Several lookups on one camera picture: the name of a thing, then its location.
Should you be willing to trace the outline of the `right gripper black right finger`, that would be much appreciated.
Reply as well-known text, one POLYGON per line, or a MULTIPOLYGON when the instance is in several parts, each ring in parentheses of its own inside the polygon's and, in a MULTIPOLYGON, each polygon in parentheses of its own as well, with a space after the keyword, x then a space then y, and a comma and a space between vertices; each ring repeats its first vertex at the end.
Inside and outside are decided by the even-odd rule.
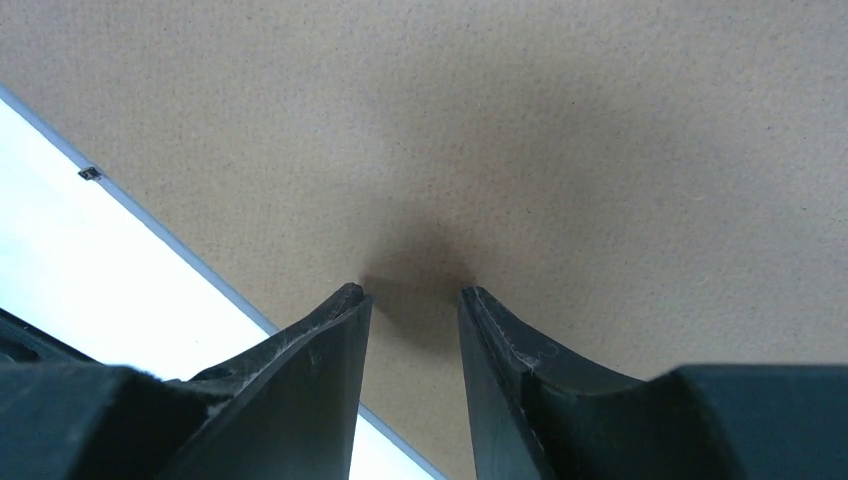
POLYGON ((843 365, 695 364, 643 381, 462 290, 480 479, 843 479, 843 365))

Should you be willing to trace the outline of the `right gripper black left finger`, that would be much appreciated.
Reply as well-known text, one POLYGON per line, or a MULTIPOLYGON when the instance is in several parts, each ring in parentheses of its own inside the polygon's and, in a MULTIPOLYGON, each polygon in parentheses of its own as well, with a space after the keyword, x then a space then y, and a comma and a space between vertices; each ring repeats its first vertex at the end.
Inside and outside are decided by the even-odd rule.
POLYGON ((344 479, 374 299, 347 283, 188 380, 105 365, 1 316, 5 479, 344 479))

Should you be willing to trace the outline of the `brown backing board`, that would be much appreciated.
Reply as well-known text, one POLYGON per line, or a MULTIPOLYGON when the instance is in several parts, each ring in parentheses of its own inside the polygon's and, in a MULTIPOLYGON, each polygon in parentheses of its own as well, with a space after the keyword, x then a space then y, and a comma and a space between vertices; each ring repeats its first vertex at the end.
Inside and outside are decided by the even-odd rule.
POLYGON ((843 1, 5 1, 1 81, 268 319, 372 293, 451 479, 468 285, 633 377, 847 359, 843 1))

